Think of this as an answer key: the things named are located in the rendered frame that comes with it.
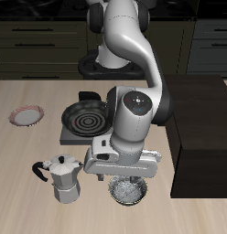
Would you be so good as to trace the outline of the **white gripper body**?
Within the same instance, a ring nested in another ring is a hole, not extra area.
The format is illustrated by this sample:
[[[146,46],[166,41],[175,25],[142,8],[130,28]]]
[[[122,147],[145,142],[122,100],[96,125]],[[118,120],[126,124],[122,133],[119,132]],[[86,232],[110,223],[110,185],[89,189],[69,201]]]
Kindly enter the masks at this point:
[[[160,160],[161,154],[159,152],[144,150],[137,163],[118,165],[116,162],[97,161],[92,157],[92,149],[89,148],[85,155],[83,170],[87,174],[151,178],[156,175],[157,164]]]

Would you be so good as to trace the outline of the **silver metal bowl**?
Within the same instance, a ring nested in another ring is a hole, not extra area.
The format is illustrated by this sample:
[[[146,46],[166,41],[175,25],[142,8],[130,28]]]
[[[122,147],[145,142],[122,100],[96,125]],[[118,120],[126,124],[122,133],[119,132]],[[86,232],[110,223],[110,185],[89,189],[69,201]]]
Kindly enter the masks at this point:
[[[147,183],[140,177],[137,183],[131,183],[128,175],[115,175],[110,179],[108,191],[111,197],[120,205],[134,206],[147,194]]]

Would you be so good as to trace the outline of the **dark grey stove plate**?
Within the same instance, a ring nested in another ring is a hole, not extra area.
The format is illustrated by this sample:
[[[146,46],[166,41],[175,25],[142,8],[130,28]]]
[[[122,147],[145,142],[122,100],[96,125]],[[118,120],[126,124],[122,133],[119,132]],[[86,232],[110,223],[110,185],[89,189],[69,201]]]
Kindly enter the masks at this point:
[[[72,133],[65,126],[61,129],[61,134],[59,138],[59,143],[61,145],[91,145],[92,139],[95,136],[100,136],[102,134],[108,134],[113,131],[113,128],[103,129],[101,131],[89,132],[89,133]]]

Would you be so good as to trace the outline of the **white plate with pink rim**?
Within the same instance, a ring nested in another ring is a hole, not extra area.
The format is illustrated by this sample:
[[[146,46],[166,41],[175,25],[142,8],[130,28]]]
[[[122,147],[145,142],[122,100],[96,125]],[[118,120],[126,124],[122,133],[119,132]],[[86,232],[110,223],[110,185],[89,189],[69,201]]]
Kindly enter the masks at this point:
[[[8,117],[10,123],[17,127],[29,127],[39,123],[45,115],[42,107],[26,105],[12,111]]]

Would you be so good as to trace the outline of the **silver moka pot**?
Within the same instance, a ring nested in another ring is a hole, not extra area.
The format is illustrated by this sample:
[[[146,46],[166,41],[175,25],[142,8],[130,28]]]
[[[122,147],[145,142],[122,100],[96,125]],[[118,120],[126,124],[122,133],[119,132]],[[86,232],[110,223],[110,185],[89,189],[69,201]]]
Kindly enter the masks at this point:
[[[48,179],[43,176],[40,169],[49,171],[53,179],[54,197],[62,204],[70,204],[80,196],[81,187],[77,175],[82,168],[83,163],[73,156],[59,154],[50,161],[36,162],[32,166],[32,171],[44,182]]]

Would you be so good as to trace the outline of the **black frying pan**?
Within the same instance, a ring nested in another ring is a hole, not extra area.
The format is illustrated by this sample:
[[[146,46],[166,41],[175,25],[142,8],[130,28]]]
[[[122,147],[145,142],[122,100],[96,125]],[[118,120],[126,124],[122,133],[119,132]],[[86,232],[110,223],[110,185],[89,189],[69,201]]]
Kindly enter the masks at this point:
[[[79,101],[66,108],[61,122],[66,130],[80,137],[98,136],[111,128],[105,115],[105,103],[94,91],[80,91]]]

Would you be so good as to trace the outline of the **dark wooden cabinet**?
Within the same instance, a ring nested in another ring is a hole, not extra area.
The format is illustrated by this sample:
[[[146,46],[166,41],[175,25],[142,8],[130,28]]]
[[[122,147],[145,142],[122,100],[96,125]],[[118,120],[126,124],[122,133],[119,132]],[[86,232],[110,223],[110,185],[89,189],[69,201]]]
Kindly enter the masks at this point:
[[[219,75],[167,75],[172,198],[227,198],[227,86]]]

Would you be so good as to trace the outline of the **dark olive kitchen cupboards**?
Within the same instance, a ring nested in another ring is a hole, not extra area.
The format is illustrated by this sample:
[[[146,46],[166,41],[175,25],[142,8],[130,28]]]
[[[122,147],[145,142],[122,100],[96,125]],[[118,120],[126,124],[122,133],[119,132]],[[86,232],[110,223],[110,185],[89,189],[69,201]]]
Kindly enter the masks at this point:
[[[165,74],[187,69],[194,23],[158,19],[145,32]],[[80,80],[79,60],[102,44],[84,21],[0,21],[0,80]]]

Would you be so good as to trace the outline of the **grey kitchen cupboard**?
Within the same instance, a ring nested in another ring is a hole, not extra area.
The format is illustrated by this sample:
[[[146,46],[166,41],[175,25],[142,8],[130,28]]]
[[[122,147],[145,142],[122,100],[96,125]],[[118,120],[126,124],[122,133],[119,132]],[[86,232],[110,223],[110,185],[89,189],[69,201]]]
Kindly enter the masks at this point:
[[[196,22],[187,73],[218,74],[227,79],[227,19]]]

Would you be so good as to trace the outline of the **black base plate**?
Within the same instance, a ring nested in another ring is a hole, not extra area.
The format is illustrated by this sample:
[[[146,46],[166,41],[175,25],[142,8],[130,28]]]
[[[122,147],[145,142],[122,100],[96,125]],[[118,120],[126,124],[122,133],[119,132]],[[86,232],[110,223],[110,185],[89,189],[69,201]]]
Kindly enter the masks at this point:
[[[78,70],[85,80],[142,80],[143,70],[133,62],[119,69],[108,69],[95,60],[99,55],[97,49],[91,49],[79,61]]]

